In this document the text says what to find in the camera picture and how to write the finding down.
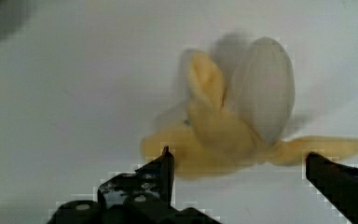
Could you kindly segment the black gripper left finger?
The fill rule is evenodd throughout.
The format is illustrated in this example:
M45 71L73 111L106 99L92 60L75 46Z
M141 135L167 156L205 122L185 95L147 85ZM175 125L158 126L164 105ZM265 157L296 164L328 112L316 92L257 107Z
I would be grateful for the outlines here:
M98 187L98 203L104 209L122 205L127 198L136 194L151 194L164 202L172 200L175 160L168 146L161 155L133 173L121 173Z

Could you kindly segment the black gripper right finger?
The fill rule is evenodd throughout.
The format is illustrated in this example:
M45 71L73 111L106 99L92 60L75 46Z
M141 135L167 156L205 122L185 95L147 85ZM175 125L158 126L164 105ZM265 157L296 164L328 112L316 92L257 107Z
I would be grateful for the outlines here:
M318 153L305 159L306 178L351 224L358 224L358 168Z

